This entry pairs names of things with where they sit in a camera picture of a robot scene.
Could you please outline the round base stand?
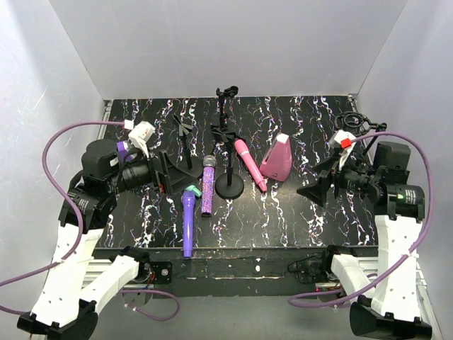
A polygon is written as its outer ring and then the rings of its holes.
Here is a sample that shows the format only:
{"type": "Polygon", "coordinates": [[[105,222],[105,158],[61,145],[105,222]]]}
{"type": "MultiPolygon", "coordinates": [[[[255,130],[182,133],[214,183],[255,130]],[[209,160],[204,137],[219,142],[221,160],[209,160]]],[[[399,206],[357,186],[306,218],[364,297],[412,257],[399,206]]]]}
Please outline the round base stand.
{"type": "Polygon", "coordinates": [[[228,155],[228,165],[226,173],[221,174],[215,181],[215,191],[217,195],[225,200],[234,200],[241,196],[244,190],[244,181],[234,173],[233,153],[236,133],[228,129],[221,129],[219,125],[211,125],[211,132],[216,143],[223,142],[226,145],[228,155]]]}
{"type": "Polygon", "coordinates": [[[183,123],[180,117],[175,113],[172,115],[172,118],[174,124],[178,128],[178,138],[183,146],[185,164],[181,168],[195,178],[200,179],[203,172],[202,160],[199,157],[191,155],[187,141],[188,135],[192,132],[193,127],[192,125],[183,123]]]}

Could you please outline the purple plastic microphone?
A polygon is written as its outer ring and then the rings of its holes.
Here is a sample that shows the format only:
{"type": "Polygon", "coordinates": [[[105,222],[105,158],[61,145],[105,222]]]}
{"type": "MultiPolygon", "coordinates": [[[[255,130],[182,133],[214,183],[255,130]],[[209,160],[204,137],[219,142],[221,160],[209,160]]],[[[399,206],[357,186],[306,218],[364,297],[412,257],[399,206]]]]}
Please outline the purple plastic microphone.
{"type": "Polygon", "coordinates": [[[193,254],[195,194],[192,191],[184,191],[181,201],[183,204],[183,257],[189,259],[193,254]]]}

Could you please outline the glitter purple microphone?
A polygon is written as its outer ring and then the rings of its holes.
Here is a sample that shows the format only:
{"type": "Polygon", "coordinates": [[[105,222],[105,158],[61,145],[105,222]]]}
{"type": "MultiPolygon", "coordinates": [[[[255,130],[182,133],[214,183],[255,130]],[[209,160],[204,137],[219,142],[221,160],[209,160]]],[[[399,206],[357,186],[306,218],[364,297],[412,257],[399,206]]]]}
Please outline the glitter purple microphone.
{"type": "Polygon", "coordinates": [[[214,196],[216,159],[213,155],[207,155],[203,159],[202,173],[202,203],[201,216],[212,215],[212,202],[214,196]]]}

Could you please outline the round base stand front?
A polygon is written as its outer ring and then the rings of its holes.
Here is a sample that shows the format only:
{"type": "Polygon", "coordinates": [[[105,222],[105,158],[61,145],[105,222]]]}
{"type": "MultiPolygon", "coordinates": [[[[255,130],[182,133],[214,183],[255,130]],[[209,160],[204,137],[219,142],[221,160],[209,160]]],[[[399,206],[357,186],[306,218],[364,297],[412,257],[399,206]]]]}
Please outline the round base stand front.
{"type": "Polygon", "coordinates": [[[228,129],[221,129],[219,125],[211,125],[211,132],[216,143],[223,142],[226,145],[228,155],[228,165],[226,173],[221,174],[215,181],[215,191],[217,195],[225,200],[234,200],[241,196],[244,190],[244,181],[234,173],[233,153],[236,133],[228,129]]]}

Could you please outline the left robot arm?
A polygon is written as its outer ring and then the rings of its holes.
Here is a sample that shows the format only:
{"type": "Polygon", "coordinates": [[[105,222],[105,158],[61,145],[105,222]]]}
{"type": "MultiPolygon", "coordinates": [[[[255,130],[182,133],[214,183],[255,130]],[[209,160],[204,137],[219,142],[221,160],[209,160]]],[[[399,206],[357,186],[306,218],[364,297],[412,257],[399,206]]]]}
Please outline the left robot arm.
{"type": "Polygon", "coordinates": [[[89,339],[102,309],[125,285],[154,276],[148,252],[126,246],[111,257],[102,274],[83,285],[118,194],[149,185],[171,195],[196,182],[165,151],[155,157],[146,157],[138,148],[130,152],[134,158],[123,159],[112,140],[96,140],[86,147],[82,170],[71,180],[58,217],[57,265],[48,271],[35,306],[19,316],[18,329],[46,339],[89,339]]]}

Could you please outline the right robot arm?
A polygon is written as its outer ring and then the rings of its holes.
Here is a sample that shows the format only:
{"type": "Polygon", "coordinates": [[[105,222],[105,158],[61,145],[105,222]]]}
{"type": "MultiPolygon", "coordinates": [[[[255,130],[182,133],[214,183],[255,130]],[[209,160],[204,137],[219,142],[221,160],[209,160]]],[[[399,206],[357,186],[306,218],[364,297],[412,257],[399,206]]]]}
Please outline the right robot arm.
{"type": "Polygon", "coordinates": [[[378,236],[376,285],[360,268],[356,253],[344,246],[329,246],[322,268],[341,282],[347,295],[358,292],[350,307],[354,335],[371,339],[431,339],[432,327],[420,315],[416,295],[416,252],[410,247],[425,219],[425,194],[409,185],[408,145],[380,142],[374,161],[366,168],[350,161],[349,149],[334,147],[329,158],[315,166],[316,183],[298,194],[324,206],[329,188],[359,194],[374,206],[378,236]]]}

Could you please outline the black tripod mic stand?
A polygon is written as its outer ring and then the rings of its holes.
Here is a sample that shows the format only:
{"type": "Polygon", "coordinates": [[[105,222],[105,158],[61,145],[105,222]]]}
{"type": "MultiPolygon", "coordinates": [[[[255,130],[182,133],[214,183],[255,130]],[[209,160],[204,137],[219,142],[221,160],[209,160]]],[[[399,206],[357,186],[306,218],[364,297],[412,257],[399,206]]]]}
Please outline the black tripod mic stand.
{"type": "Polygon", "coordinates": [[[219,104],[219,122],[210,125],[215,144],[223,143],[226,146],[229,162],[231,161],[232,149],[234,142],[237,139],[237,134],[228,127],[228,115],[224,110],[224,104],[228,98],[234,98],[238,92],[239,88],[237,86],[230,86],[223,91],[221,91],[220,88],[217,88],[216,95],[219,104]]]}

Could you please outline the teal green microphone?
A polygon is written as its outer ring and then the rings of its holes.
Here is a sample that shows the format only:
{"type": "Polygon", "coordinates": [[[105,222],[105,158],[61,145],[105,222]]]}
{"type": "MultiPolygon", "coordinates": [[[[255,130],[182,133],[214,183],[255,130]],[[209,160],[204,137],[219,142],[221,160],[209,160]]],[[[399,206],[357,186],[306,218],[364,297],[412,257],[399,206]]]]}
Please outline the teal green microphone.
{"type": "Polygon", "coordinates": [[[202,196],[202,191],[196,185],[190,185],[185,188],[186,191],[193,192],[195,197],[200,198],[202,196]]]}

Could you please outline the purple metronome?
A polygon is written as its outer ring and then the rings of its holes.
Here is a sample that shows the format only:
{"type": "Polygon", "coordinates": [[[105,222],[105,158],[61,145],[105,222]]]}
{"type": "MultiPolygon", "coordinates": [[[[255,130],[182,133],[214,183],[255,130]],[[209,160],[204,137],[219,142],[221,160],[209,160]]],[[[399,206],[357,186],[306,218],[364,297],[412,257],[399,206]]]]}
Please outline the purple metronome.
{"type": "Polygon", "coordinates": [[[140,149],[127,141],[117,143],[118,159],[121,162],[133,162],[138,160],[140,149]]]}

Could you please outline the pink metronome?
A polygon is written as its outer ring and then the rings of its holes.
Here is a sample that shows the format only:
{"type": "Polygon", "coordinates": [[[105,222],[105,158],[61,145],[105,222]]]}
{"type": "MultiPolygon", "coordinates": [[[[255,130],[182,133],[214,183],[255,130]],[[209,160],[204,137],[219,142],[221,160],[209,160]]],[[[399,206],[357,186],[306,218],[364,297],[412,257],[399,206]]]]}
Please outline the pink metronome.
{"type": "Polygon", "coordinates": [[[289,135],[279,133],[266,152],[259,170],[270,179],[284,182],[292,168],[292,150],[289,135]]]}

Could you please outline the pink microphone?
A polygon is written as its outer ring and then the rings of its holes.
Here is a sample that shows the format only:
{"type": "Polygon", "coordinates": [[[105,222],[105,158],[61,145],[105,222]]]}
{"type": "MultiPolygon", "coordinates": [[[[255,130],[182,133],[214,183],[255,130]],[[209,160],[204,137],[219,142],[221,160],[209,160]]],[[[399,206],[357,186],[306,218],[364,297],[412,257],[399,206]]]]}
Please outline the pink microphone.
{"type": "Polygon", "coordinates": [[[251,156],[246,143],[242,139],[237,139],[234,142],[234,148],[238,155],[243,160],[244,164],[246,165],[246,168],[248,169],[256,185],[263,193],[266,192],[267,191],[266,181],[263,178],[263,175],[261,174],[259,168],[257,167],[253,157],[251,156]]]}

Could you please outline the shock mount tripod stand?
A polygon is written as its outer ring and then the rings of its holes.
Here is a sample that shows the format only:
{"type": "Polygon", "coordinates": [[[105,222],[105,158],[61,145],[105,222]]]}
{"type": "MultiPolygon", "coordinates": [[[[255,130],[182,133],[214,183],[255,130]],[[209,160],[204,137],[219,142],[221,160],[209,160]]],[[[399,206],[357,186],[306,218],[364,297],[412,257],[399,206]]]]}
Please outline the shock mount tripod stand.
{"type": "Polygon", "coordinates": [[[350,132],[354,136],[363,136],[371,132],[383,132],[387,129],[386,123],[373,123],[366,115],[353,111],[341,113],[334,120],[336,132],[340,130],[350,132]]]}

